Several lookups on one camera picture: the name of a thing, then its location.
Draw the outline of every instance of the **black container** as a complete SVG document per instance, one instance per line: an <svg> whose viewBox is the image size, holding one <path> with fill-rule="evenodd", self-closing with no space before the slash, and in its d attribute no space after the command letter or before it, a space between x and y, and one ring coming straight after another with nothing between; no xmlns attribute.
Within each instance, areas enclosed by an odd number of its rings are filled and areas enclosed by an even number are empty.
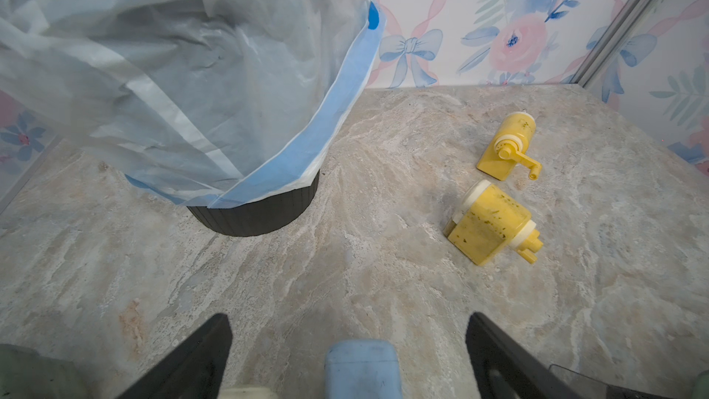
<svg viewBox="0 0 709 399"><path fill-rule="evenodd" d="M209 229L227 236L265 235L303 214L318 190L320 172L309 187L276 194L236 208L187 207Z"/></svg>

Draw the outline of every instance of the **marble floor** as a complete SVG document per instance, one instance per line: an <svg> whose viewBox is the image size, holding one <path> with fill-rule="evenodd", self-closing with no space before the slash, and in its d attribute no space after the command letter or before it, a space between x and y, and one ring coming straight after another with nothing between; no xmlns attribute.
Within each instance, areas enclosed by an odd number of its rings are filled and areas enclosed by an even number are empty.
<svg viewBox="0 0 709 399"><path fill-rule="evenodd" d="M544 171L498 185L545 246L478 267L441 230L517 110ZM708 252L709 179L576 85L365 91L310 208L259 237L217 235L63 141L0 215L0 337L111 398L224 312L225 386L319 398L328 347L379 338L406 398L477 398L477 310L544 364L680 398L709 368Z"/></svg>

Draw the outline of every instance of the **translucent plastic sheet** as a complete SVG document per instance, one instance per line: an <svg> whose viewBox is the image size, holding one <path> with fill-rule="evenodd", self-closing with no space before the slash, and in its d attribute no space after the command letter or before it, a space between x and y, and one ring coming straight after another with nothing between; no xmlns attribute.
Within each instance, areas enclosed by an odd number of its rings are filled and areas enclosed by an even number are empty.
<svg viewBox="0 0 709 399"><path fill-rule="evenodd" d="M368 0L0 0L0 89L137 186L232 208L312 182L383 26Z"/></svg>

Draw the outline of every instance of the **yellow toy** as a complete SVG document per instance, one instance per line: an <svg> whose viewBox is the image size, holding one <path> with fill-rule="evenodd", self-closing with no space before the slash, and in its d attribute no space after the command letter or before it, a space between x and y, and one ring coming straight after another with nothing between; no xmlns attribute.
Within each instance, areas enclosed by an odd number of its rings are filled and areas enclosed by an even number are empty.
<svg viewBox="0 0 709 399"><path fill-rule="evenodd" d="M465 193L444 234L476 265L509 246L529 263L542 246L532 213L489 181Z"/></svg>
<svg viewBox="0 0 709 399"><path fill-rule="evenodd" d="M513 112L505 117L480 158L478 170L504 181L515 165L523 164L530 169L530 179L536 181L542 165L525 155L536 129L534 118L526 112Z"/></svg>

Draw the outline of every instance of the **wall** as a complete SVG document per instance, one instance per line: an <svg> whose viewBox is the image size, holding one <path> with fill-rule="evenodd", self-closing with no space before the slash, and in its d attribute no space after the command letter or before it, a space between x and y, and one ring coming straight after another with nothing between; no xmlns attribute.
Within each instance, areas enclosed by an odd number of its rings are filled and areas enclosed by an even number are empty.
<svg viewBox="0 0 709 399"><path fill-rule="evenodd" d="M569 81L625 0L376 0L386 34L369 86Z"/></svg>
<svg viewBox="0 0 709 399"><path fill-rule="evenodd" d="M709 0L655 0L589 89L709 175Z"/></svg>
<svg viewBox="0 0 709 399"><path fill-rule="evenodd" d="M29 179L55 138L53 132L41 127L19 103L0 91L0 212Z"/></svg>

